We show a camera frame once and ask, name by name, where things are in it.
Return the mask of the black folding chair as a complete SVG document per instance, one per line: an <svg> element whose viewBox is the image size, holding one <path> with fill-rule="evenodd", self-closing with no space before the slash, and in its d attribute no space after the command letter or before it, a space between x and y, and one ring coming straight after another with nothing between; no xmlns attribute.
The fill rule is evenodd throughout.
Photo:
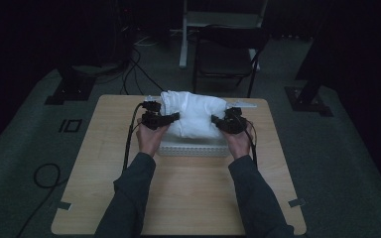
<svg viewBox="0 0 381 238"><path fill-rule="evenodd" d="M259 57L270 39L262 27L207 25L198 30L192 69L192 92L196 93L197 79L236 78L239 85L249 77L246 94L251 92Z"/></svg>

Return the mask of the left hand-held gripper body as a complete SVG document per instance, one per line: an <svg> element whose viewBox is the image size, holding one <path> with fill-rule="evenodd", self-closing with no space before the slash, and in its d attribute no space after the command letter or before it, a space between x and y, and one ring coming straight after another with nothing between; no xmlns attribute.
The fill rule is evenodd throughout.
<svg viewBox="0 0 381 238"><path fill-rule="evenodd" d="M162 104L155 99L145 99L142 106L146 112L141 117L141 123L151 130L166 126L163 115L160 114Z"/></svg>

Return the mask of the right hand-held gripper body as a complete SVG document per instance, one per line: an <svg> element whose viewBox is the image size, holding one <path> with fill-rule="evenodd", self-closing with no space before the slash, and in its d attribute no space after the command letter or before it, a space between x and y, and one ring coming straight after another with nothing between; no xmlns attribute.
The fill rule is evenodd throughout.
<svg viewBox="0 0 381 238"><path fill-rule="evenodd" d="M242 116L243 108L256 108L254 103L236 101L227 104L227 108L224 111L224 123L223 131L229 134L239 134L246 129L247 119Z"/></svg>

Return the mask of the person's right hand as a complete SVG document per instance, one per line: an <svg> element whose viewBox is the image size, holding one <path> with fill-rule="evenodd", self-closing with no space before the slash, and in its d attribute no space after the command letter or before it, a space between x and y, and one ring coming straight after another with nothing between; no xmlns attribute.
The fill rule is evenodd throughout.
<svg viewBox="0 0 381 238"><path fill-rule="evenodd" d="M225 133L224 137L227 141L227 145L234 160L247 156L252 147L253 135L252 125L247 122L246 129L239 134Z"/></svg>

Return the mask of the white plastic perforated basket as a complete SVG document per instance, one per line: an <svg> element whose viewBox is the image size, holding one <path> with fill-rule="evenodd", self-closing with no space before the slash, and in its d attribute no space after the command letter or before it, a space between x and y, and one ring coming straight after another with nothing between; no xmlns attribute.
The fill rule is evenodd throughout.
<svg viewBox="0 0 381 238"><path fill-rule="evenodd" d="M227 157L229 149L223 138L181 138L165 135L158 153L168 157Z"/></svg>

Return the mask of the black stand base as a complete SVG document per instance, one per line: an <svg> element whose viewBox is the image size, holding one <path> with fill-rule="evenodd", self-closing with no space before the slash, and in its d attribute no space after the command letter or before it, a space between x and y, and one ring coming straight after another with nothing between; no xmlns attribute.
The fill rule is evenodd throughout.
<svg viewBox="0 0 381 238"><path fill-rule="evenodd" d="M62 80L53 95L50 95L46 105L63 105L66 101L87 101L94 83L95 76L75 70L71 65L57 68Z"/></svg>
<svg viewBox="0 0 381 238"><path fill-rule="evenodd" d="M319 23L311 47L296 74L296 80L305 80L306 84L303 87L285 87L286 95L294 111L315 112L322 117L333 116L330 108L323 103L318 94L322 82L320 79L317 79L317 76L319 69L318 42L320 41L320 33L332 10L334 2L335 0L326 0L326 8L322 10L319 15Z"/></svg>

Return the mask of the person's left hand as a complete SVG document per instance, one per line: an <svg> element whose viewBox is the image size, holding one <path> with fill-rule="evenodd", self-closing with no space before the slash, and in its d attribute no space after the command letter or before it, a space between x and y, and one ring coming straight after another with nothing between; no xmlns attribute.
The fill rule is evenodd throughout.
<svg viewBox="0 0 381 238"><path fill-rule="evenodd" d="M138 130L136 132L139 151L153 157L158 151L164 134L168 131L168 126L152 130L142 124L142 119L137 120Z"/></svg>

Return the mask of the white towel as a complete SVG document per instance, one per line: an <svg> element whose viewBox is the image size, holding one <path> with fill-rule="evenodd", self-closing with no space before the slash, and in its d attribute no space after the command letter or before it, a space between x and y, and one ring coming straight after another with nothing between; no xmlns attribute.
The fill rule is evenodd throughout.
<svg viewBox="0 0 381 238"><path fill-rule="evenodd" d="M193 94L186 91L165 91L161 93L162 115L179 113L167 134L187 139L219 139L221 133L211 122L211 116L223 118L227 107L224 99Z"/></svg>

